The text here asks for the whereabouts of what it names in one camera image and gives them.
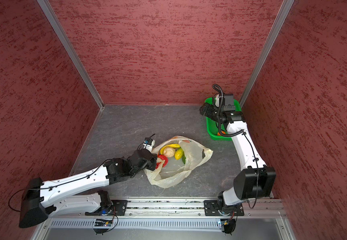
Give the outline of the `aluminium corner post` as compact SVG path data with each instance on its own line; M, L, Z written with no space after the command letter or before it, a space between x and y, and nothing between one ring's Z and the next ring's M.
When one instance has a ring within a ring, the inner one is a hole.
M100 97L96 87L94 86L91 78L89 77L86 69L84 68L83 63L81 62L78 54L76 53L75 49L73 48L72 43L70 42L65 30L63 29L63 27L61 25L61 23L59 22L53 8L51 7L50 2L46 1L46 0L37 0L37 3L39 4L42 12L46 16L48 22L52 26L58 39L62 43L69 58L71 59L76 70L78 71L79 75L81 76L82 80L84 81L85 85L87 86L90 94L94 98L99 109L102 111L105 107L105 104L104 104L102 98Z
M284 0L280 6L280 9L276 15L276 18L273 22L273 25L269 31L269 34L265 40L265 43L263 45L263 48L260 52L260 55L256 61L256 64L253 68L253 71L250 75L250 78L248 79L248 82L246 84L246 87L241 95L241 98L239 100L240 106L243 107L245 102L248 99L248 96L258 78L258 75L273 47L273 44L276 41L276 38L291 10L292 5L294 4L294 0Z

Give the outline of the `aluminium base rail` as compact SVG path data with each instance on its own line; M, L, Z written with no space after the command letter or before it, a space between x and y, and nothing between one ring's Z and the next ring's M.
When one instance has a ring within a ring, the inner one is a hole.
M126 198L113 197L113 202L127 201L126 207L117 210L122 218L207 218L205 201L216 198L163 197ZM288 218L281 199L264 198L244 202L239 209L244 213L241 219L280 219Z

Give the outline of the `aluminium corner post left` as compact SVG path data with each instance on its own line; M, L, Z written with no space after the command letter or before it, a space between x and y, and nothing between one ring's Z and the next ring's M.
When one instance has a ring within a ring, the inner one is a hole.
M37 0L37 3L39 4L42 12L46 16L48 22L52 26L58 39L62 43L69 58L71 59L76 70L78 71L79 75L81 76L82 80L84 81L85 85L87 86L90 94L94 98L99 109L102 111L105 107L105 104L104 104L102 98L100 97L96 87L94 86L91 78L89 77L86 69L84 68L83 63L81 62L78 54L76 53L75 49L73 48L72 43L70 42L65 30L63 29L63 27L61 25L61 23L59 22L53 8L51 7L50 2L46 1L46 0Z

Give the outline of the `aluminium corner post right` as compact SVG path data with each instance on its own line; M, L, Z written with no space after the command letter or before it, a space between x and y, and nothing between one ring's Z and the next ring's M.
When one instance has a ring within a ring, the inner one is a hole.
M246 87L241 95L241 98L239 100L240 106L243 107L245 102L248 99L248 96L258 78L258 75L273 47L273 44L276 41L276 38L291 10L292 5L294 4L294 0L284 0L280 6L280 9L276 15L276 18L273 22L273 25L269 31L269 34L265 40L265 43L263 45L263 48L260 52L260 55L256 61L256 64L253 68L253 71L250 75L250 78L248 79L248 82L246 84Z

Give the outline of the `red pepper fruit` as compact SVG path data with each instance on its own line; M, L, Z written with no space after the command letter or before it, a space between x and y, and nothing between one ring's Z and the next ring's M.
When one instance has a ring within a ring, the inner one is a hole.
M157 155L156 160L156 166L155 168L158 169L160 165L164 168L168 163L168 158L165 155Z

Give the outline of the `yellow green mango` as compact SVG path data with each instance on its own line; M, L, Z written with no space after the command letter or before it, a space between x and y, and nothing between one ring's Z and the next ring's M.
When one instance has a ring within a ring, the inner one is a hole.
M176 151L175 151L175 154L174 154L174 158L176 160L179 160L181 159L182 157L184 156L184 151L182 148L178 148Z

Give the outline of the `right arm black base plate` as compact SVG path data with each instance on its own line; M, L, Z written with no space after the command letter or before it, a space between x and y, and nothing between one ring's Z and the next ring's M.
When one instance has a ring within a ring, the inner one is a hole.
M205 200L203 203L206 216L244 216L242 205L220 207L217 200Z

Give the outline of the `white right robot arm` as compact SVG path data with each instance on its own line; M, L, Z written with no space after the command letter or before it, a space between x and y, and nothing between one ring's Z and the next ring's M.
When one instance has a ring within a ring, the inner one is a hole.
M242 112L222 112L210 103L204 103L199 112L217 123L221 136L232 139L240 162L241 170L234 178L232 187L218 195L218 211L228 216L246 201L269 197L276 172L273 167L267 166L256 150Z

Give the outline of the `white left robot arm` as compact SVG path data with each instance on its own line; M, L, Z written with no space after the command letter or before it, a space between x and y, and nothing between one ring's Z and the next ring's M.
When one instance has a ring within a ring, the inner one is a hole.
M156 161L156 154L141 149L127 159L108 159L95 169L68 178L45 182L41 178L32 179L21 197L19 227L30 228L65 214L114 215L116 208L108 192L100 190L89 195L83 192L124 182L145 169L153 171Z

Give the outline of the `translucent yellow plastic bag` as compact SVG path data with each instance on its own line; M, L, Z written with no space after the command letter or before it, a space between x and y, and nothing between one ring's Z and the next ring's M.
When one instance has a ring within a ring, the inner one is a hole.
M145 169L144 173L151 185L160 188L170 188L181 183L194 169L207 163L213 151L195 140L183 136L175 136L152 149L153 154L162 155L164 147L178 145L184 151L184 156L176 160L174 157L168 158L167 165L162 165L154 171Z

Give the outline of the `green plastic basket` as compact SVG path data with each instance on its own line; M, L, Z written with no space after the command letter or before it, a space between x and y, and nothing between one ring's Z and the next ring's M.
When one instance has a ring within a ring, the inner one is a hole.
M211 105L212 104L212 97L205 99L204 103ZM241 111L240 104L235 99L234 99L234 105L235 105L236 111ZM219 133L218 133L218 128L216 126L216 122L209 119L209 118L206 118L206 129L207 129L207 132L208 132L208 134L212 140L232 142L231 138L226 138L226 137L218 135ZM226 132L226 130L224 129L224 126L222 126L221 129L222 129L222 131Z

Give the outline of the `beige round fruit in bag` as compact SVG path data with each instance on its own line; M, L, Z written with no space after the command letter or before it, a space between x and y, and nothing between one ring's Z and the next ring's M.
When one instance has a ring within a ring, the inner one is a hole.
M176 149L173 147L166 147L163 150L163 155L166 156L167 158L172 158L172 157L174 157L175 151L176 151Z

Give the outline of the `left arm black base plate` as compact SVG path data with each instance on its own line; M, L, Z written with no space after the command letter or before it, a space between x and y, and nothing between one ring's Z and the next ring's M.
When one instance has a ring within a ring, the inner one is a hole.
M127 200L114 200L108 203L100 203L99 208L91 213L85 212L86 216L124 216Z

